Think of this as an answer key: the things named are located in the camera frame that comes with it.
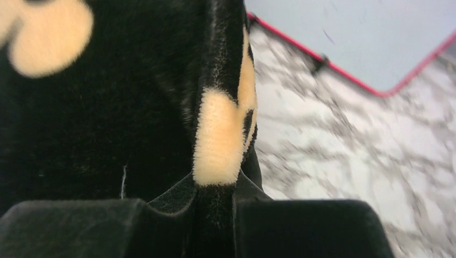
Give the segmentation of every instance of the gray marble veining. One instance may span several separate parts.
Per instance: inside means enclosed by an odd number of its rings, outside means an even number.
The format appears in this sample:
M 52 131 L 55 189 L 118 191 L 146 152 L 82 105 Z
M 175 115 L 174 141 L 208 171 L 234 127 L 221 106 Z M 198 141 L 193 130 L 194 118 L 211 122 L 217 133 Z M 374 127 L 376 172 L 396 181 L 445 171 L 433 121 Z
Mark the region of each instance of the gray marble veining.
M 456 257 L 456 73 L 437 61 L 377 98 L 252 28 L 256 149 L 275 199 L 356 198 L 397 258 Z

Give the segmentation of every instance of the white marble countertop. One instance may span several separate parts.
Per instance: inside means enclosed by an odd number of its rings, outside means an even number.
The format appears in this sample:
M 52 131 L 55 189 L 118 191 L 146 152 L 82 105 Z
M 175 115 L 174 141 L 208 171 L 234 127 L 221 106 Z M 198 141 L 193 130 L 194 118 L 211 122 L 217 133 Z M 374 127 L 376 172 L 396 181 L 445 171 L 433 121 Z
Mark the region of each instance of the white marble countertop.
M 377 98 L 254 27 L 256 149 L 275 199 L 356 198 L 397 258 L 456 257 L 456 73 L 435 61 Z

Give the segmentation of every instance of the red edge trim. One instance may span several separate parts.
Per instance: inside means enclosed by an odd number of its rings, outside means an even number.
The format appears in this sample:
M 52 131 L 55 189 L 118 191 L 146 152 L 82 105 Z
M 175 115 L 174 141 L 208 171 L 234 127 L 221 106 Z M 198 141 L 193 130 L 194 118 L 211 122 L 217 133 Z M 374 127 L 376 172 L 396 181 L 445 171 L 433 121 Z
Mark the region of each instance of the red edge trim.
M 260 18 L 252 15 L 252 13 L 248 13 L 247 15 L 248 15 L 248 17 L 250 19 L 256 19 L 256 21 L 261 26 L 263 26 L 264 28 L 266 28 L 266 29 L 272 31 L 273 33 L 277 34 L 279 37 L 283 38 L 284 40 L 286 40 L 287 42 L 291 43 L 292 45 L 298 47 L 300 50 L 304 51 L 305 53 L 307 53 L 308 55 L 312 56 L 313 58 L 315 58 L 317 60 L 321 60 L 322 59 L 317 53 L 315 53 L 311 49 L 301 45 L 300 43 L 298 43 L 294 39 L 292 39 L 289 36 L 283 34 L 279 30 L 277 30 L 276 28 L 270 26 L 265 21 L 263 21 Z M 432 51 L 430 54 L 427 55 L 426 58 L 424 58 L 420 63 L 418 63 L 418 65 L 412 71 L 410 71 L 404 78 L 402 78 L 398 82 L 398 84 L 396 86 L 394 86 L 394 88 L 392 88 L 391 90 L 388 90 L 388 91 L 377 91 L 377 90 L 371 88 L 369 85 L 367 85 L 366 83 L 364 83 L 361 80 L 357 79 L 353 75 L 347 73 L 346 71 L 342 70 L 341 68 L 339 68 L 338 66 L 336 66 L 332 62 L 329 62 L 328 66 L 331 67 L 334 71 L 338 72 L 339 74 L 345 76 L 350 81 L 352 81 L 355 84 L 357 84 L 358 86 L 360 86 L 363 89 L 369 91 L 370 93 L 372 93 L 372 94 L 374 94 L 376 96 L 379 96 L 379 97 L 390 97 L 390 96 L 394 95 L 395 93 L 398 93 L 402 88 L 404 88 L 416 75 L 418 75 L 429 63 L 431 63 L 435 58 L 437 58 L 437 56 L 441 52 L 443 52 L 449 45 L 451 45 L 451 43 L 453 43 L 454 41 L 456 41 L 456 29 L 436 49 L 434 49 L 434 51 Z

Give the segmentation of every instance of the light blue panel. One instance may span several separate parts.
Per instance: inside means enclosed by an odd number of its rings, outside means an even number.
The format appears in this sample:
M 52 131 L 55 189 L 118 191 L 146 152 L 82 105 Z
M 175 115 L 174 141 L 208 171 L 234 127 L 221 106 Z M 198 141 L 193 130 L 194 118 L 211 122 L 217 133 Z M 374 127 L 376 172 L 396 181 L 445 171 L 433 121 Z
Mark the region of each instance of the light blue panel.
M 456 30 L 456 0 L 245 0 L 247 10 L 377 91 Z

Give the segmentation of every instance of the plush toy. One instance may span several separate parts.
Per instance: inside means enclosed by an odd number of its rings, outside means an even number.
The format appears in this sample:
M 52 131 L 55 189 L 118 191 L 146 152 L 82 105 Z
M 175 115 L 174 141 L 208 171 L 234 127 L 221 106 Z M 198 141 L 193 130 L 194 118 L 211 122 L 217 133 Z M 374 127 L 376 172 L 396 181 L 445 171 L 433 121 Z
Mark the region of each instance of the plush toy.
M 189 173 L 216 214 L 241 168 L 261 187 L 256 117 L 242 0 L 0 1 L 0 216 Z

